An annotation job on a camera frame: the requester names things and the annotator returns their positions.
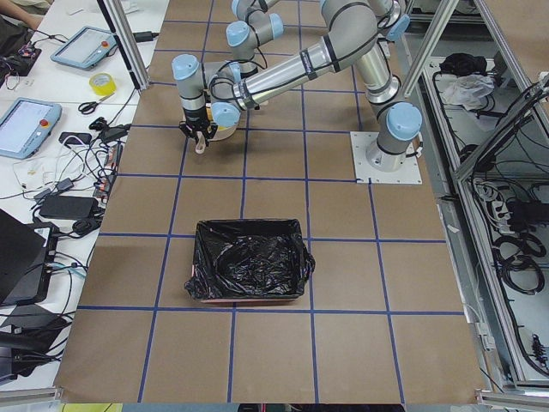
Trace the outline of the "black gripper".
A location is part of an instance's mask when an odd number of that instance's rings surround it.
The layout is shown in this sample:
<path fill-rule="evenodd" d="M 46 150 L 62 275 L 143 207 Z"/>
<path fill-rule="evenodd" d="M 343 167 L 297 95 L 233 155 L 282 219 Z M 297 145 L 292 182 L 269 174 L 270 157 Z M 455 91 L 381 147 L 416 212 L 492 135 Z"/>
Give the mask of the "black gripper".
<path fill-rule="evenodd" d="M 202 122 L 208 123 L 205 107 L 199 109 L 184 108 L 184 120 L 179 123 L 178 128 L 183 132 L 187 139 L 196 140 L 196 127 Z M 214 129 L 209 128 L 203 132 L 205 146 L 208 147 L 210 141 L 214 138 Z"/>

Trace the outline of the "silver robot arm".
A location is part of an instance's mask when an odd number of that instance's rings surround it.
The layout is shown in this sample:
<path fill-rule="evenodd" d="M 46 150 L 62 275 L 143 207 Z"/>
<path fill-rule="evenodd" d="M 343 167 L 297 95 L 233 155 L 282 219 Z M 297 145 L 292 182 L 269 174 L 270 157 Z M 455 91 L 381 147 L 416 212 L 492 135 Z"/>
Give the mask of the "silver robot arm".
<path fill-rule="evenodd" d="M 190 54 L 172 60 L 184 113 L 179 129 L 203 151 L 219 128 L 237 125 L 242 112 L 327 73 L 354 67 L 379 124 L 366 159 L 381 172 L 398 170 L 422 125 L 419 109 L 401 97 L 401 82 L 377 42 L 379 36 L 395 41 L 406 31 L 409 17 L 400 3 L 321 1 L 326 34 L 287 60 L 260 70 L 256 49 L 284 32 L 282 19 L 270 12 L 272 6 L 272 1 L 232 2 L 236 20 L 226 28 L 232 60 L 202 64 Z"/>
<path fill-rule="evenodd" d="M 279 38 L 284 33 L 284 23 L 269 10 L 277 1 L 232 1 L 232 13 L 236 21 L 226 27 L 226 41 L 232 59 L 239 64 L 240 75 L 247 78 L 258 72 L 256 49 Z"/>

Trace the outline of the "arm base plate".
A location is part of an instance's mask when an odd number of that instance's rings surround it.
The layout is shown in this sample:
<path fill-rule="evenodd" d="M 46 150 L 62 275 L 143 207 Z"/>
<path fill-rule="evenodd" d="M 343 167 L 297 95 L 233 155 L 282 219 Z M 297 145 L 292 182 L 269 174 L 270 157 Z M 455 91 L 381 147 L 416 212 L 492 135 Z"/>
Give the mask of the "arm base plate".
<path fill-rule="evenodd" d="M 355 181 L 359 184 L 421 185 L 418 157 L 410 143 L 405 154 L 386 154 L 377 132 L 350 133 Z"/>

